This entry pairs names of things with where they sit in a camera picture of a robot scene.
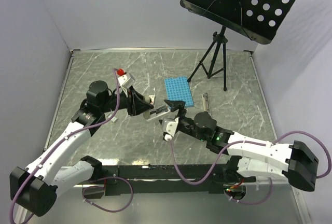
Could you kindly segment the black beige stapler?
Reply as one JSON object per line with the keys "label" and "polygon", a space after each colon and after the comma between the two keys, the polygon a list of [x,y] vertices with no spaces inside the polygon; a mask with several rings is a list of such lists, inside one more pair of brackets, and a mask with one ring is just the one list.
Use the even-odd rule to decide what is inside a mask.
{"label": "black beige stapler", "polygon": [[209,97],[208,97],[207,92],[203,93],[203,95],[202,95],[202,104],[203,104],[204,111],[208,112],[210,114],[211,110],[210,110],[210,103],[209,103]]}

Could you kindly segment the grey staple strips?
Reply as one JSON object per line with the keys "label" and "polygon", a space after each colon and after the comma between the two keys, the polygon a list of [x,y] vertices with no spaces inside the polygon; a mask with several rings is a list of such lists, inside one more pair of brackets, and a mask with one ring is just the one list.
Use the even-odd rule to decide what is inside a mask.
{"label": "grey staple strips", "polygon": [[113,122],[113,123],[116,123],[118,121],[117,117],[115,117],[115,116],[112,117],[112,113],[109,113],[107,115],[107,118],[110,119],[110,121]]}

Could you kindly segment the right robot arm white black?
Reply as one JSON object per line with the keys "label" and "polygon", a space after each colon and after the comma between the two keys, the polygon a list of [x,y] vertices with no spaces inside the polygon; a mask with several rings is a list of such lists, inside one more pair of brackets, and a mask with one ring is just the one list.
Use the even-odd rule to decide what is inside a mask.
{"label": "right robot arm white black", "polygon": [[218,155],[239,158],[238,164],[226,169],[231,181],[242,177],[270,177],[286,180],[300,190],[312,192],[317,179],[319,160],[310,148],[301,141],[292,144],[262,141],[217,125],[208,112],[200,112],[193,119],[186,117],[185,102],[165,100],[174,119],[160,123],[165,141],[171,141],[181,132],[206,143],[206,148]]}

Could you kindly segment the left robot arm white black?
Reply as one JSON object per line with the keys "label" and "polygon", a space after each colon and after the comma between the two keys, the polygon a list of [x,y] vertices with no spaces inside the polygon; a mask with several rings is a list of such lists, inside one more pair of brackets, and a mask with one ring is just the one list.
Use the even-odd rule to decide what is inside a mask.
{"label": "left robot arm white black", "polygon": [[112,91],[106,82],[90,84],[80,109],[59,138],[34,162],[21,169],[15,168],[9,176],[12,204],[19,204],[40,217],[54,205],[57,197],[74,185],[88,181],[104,181],[102,162],[85,156],[69,169],[62,171],[64,162],[101,125],[108,122],[105,114],[126,109],[128,115],[137,116],[153,109],[152,100],[136,92],[132,86],[117,86]]}

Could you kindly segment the small staple box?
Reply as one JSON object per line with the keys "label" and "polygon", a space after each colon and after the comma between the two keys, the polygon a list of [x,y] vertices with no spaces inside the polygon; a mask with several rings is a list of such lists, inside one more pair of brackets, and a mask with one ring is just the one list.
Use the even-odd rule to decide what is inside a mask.
{"label": "small staple box", "polygon": [[149,103],[154,105],[155,103],[155,95],[154,94],[150,94],[149,96]]}

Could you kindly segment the blue studded building plate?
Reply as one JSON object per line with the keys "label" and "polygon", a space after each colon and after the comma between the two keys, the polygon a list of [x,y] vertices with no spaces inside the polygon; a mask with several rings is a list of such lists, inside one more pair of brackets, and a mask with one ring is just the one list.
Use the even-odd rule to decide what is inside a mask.
{"label": "blue studded building plate", "polygon": [[166,78],[164,84],[168,100],[184,101],[185,107],[194,107],[189,83],[185,76]]}

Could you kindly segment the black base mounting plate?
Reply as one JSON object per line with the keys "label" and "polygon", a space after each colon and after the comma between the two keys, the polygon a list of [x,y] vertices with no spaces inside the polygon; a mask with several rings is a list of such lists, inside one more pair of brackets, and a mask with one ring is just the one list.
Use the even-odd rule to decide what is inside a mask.
{"label": "black base mounting plate", "polygon": [[130,193],[129,186],[114,176],[126,179],[133,192],[138,193],[176,193],[176,192],[208,192],[223,194],[224,187],[229,184],[254,183],[255,177],[243,177],[226,164],[217,164],[207,179],[193,186],[184,182],[173,165],[113,165],[103,166],[99,181],[85,180],[87,185],[106,184],[106,195]]}

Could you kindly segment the black perforated music stand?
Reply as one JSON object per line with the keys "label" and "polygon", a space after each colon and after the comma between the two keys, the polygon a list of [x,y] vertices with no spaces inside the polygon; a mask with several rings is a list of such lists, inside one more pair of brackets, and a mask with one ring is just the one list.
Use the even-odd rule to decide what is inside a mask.
{"label": "black perforated music stand", "polygon": [[213,69],[219,51],[223,52],[223,57],[226,56],[227,29],[258,44],[270,44],[294,2],[295,0],[181,0],[180,5],[189,12],[222,26],[220,32],[213,33],[213,41],[195,70],[203,68],[207,78],[219,73]]}

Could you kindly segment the aluminium frame rail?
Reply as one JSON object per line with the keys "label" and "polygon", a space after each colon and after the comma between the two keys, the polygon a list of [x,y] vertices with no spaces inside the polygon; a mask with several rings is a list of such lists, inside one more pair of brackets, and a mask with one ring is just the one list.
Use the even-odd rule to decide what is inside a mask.
{"label": "aluminium frame rail", "polygon": [[207,192],[135,194],[131,205],[108,213],[85,203],[81,188],[61,196],[43,217],[30,223],[311,223],[302,192],[274,184],[270,198],[259,205],[229,201]]}

